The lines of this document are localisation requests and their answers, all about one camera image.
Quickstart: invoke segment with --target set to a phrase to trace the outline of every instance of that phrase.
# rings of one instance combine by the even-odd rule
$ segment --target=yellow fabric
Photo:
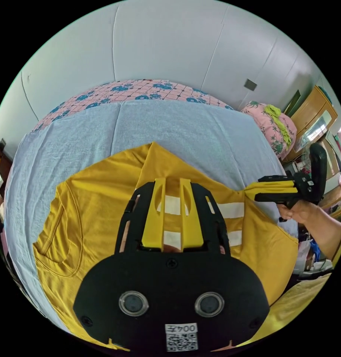
[[[341,245],[332,261],[334,267],[340,255]],[[254,337],[238,347],[269,336],[289,324],[316,297],[330,276],[331,274],[326,274],[315,280],[305,280],[289,289],[270,307],[270,313]]]
[[[112,255],[124,209],[134,190],[156,178],[166,178],[166,195],[179,197],[179,178],[210,190],[218,204],[244,203],[244,217],[225,219],[228,232],[242,229],[242,245],[231,253],[260,278],[269,304],[282,294],[293,271],[298,244],[246,196],[206,177],[156,143],[120,152],[59,184],[34,255],[39,281],[65,326],[95,344],[72,310],[86,273]],[[286,188],[279,187],[281,193]],[[165,230],[181,231],[180,216],[165,213]]]
[[[265,106],[264,111],[265,111],[265,113],[270,115],[270,117],[273,119],[275,124],[280,129],[280,132],[283,136],[285,143],[287,144],[287,147],[290,147],[291,142],[292,142],[291,137],[290,137],[289,132],[287,131],[285,125],[279,119],[280,115],[281,115],[281,109],[276,108],[273,105],[267,105],[267,106]]]

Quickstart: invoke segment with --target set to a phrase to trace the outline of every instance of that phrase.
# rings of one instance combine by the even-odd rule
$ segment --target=bed
[[[156,80],[106,83],[60,104],[18,147],[4,222],[9,253],[27,293],[65,331],[38,281],[32,250],[55,187],[95,162],[152,141],[236,190],[262,176],[284,174],[251,116],[190,87]],[[278,222],[275,204],[258,205]],[[294,221],[278,224],[297,237]]]

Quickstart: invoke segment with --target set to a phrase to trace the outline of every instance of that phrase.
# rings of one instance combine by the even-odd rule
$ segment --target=human hand
[[[302,224],[308,222],[316,207],[313,203],[303,200],[299,200],[291,209],[288,209],[285,205],[277,205],[283,219],[294,219],[297,223]]]

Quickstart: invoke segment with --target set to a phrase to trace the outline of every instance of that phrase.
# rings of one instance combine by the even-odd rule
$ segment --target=pink pillow
[[[291,138],[291,145],[287,147],[279,127],[276,125],[276,123],[274,123],[270,115],[267,114],[264,110],[266,105],[267,104],[252,101],[248,103],[241,112],[254,118],[255,123],[265,135],[266,140],[271,145],[277,157],[283,160],[294,146],[297,128],[287,115],[282,113],[279,116],[280,121],[285,125]]]

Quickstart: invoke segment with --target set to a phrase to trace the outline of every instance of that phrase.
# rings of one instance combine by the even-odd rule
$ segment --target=light blue bed sheet
[[[111,103],[27,134],[16,153],[6,195],[7,243],[32,301],[65,331],[42,290],[32,249],[43,229],[55,188],[93,163],[152,141],[235,190],[265,175],[284,174],[250,116],[215,106],[178,101]],[[259,206],[278,222],[274,203]],[[295,221],[279,225],[297,237]]]

